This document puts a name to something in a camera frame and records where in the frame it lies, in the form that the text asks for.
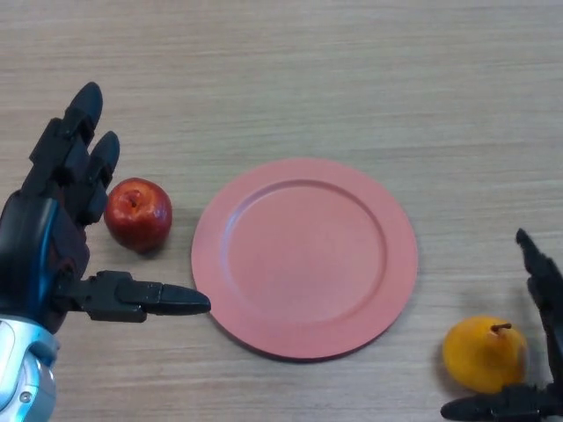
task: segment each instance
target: wood grain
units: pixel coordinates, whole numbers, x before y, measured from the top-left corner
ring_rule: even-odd
[[[514,243],[525,227],[563,263],[563,3],[556,0],[4,1],[0,194],[30,168],[48,120],[84,83],[105,96],[98,133],[121,138],[115,182],[171,195],[157,258],[89,229],[89,273],[192,285],[195,224],[257,164],[321,156],[366,171],[412,218],[420,277],[373,345],[299,366],[256,357],[204,316],[60,331],[53,420],[441,420],[464,393],[438,348],[459,318],[507,317],[549,380]]]

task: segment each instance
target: yellow pear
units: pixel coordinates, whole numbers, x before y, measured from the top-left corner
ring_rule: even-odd
[[[522,382],[528,361],[526,338],[510,322],[472,316],[450,329],[442,356],[450,375],[478,393],[496,393]]]

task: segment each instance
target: pink plate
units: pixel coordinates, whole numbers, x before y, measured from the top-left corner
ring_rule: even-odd
[[[418,253],[405,212],[382,186],[342,164],[296,158],[224,187],[198,223],[192,268],[232,337],[318,360],[353,352],[396,320]]]

